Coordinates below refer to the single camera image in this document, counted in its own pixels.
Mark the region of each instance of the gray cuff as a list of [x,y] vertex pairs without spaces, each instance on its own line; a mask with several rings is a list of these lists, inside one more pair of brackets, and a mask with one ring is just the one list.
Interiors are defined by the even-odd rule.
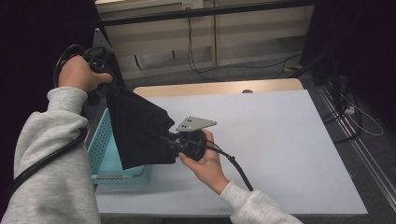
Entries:
[[81,112],[84,102],[87,100],[87,92],[74,87],[60,87],[49,91],[48,111],[64,110],[75,114]]
[[234,211],[241,209],[251,192],[239,188],[233,181],[231,181],[220,194],[220,198],[228,203]]

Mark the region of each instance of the black curtain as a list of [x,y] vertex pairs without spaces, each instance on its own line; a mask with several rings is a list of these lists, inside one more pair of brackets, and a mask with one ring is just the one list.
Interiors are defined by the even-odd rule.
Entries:
[[[53,65],[72,44],[92,46],[94,27],[64,25],[99,20],[92,0],[0,0],[2,198],[13,179],[14,150],[24,122],[32,112],[47,110]],[[115,57],[109,64],[123,86]],[[6,208],[2,202],[1,217]]]
[[[301,64],[329,49],[340,75],[396,130],[396,4],[388,0],[332,1],[314,10]],[[316,84],[332,75],[330,63],[313,68]]]

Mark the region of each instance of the gray sleeve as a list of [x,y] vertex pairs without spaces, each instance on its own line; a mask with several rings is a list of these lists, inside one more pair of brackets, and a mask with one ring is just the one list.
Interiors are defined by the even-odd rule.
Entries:
[[232,223],[301,223],[282,211],[276,202],[259,190],[252,192],[239,188],[232,181],[220,194],[220,198],[234,210]]
[[[87,94],[62,87],[49,108],[26,121],[15,152],[14,177],[76,139],[88,121],[79,115]],[[42,168],[13,194],[1,223],[99,223],[91,170],[82,143]]]

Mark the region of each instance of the black cover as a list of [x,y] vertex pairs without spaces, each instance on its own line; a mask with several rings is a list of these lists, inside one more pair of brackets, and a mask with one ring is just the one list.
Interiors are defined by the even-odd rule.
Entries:
[[175,163],[177,155],[160,138],[168,136],[175,122],[164,109],[124,88],[119,90],[107,91],[106,99],[122,169]]

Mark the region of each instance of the white table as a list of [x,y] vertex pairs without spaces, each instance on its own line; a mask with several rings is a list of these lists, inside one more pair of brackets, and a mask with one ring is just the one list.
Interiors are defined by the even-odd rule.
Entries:
[[[179,124],[188,115],[213,119],[216,143],[234,155],[254,189],[294,215],[367,214],[307,91],[149,98]],[[246,188],[221,158],[224,173]],[[161,217],[228,216],[231,208],[177,160],[154,165],[142,186],[99,186],[99,212]]]

